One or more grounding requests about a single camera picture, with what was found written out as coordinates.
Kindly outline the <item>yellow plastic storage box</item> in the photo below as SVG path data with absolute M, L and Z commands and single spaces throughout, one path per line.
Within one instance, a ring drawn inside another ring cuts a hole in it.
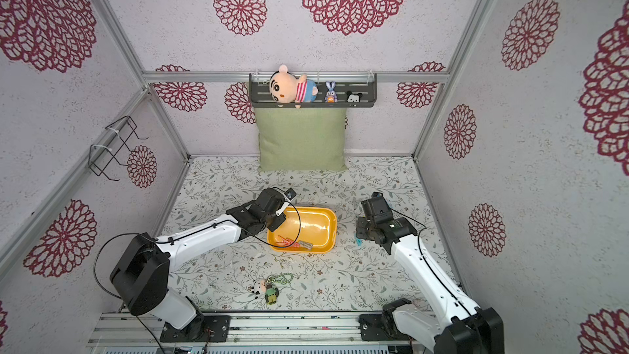
M 330 252 L 337 239 L 337 216 L 329 208 L 289 206 L 285 212 L 286 221 L 275 232 L 268 231 L 266 242 L 277 252 L 317 253 Z M 313 244 L 311 251 L 299 247 L 275 247 L 279 237 L 304 241 Z

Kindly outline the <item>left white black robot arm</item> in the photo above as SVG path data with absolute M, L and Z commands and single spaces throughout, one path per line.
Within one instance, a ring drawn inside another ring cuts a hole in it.
M 204 316 L 191 300 L 169 287 L 170 273 L 218 247 L 254 237 L 264 229 L 275 231 L 286 221 L 284 211 L 295 198 L 291 188 L 266 188 L 257 199 L 196 228 L 155 238 L 134 234 L 110 281 L 132 315 L 149 314 L 178 330 L 199 329 Z

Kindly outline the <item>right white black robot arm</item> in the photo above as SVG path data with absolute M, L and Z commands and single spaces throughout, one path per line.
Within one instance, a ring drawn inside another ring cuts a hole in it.
M 381 193 L 361 203 L 358 239 L 372 241 L 404 269 L 431 307 L 420 310 L 406 298 L 383 306 L 380 315 L 359 317 L 368 342 L 413 339 L 431 353 L 503 353 L 503 320 L 493 308 L 482 309 L 452 280 L 422 242 L 409 219 L 390 208 Z

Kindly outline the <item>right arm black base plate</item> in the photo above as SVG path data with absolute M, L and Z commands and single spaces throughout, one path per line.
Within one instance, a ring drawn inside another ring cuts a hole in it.
M 430 327 L 419 313 L 408 309 L 361 314 L 358 321 L 363 341 L 421 340 Z

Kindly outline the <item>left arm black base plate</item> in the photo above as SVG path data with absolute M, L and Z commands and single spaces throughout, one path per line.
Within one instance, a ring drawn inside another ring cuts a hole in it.
M 197 316 L 183 329 L 175 329 L 166 322 L 159 341 L 166 344 L 225 343 L 231 317 L 216 314 Z

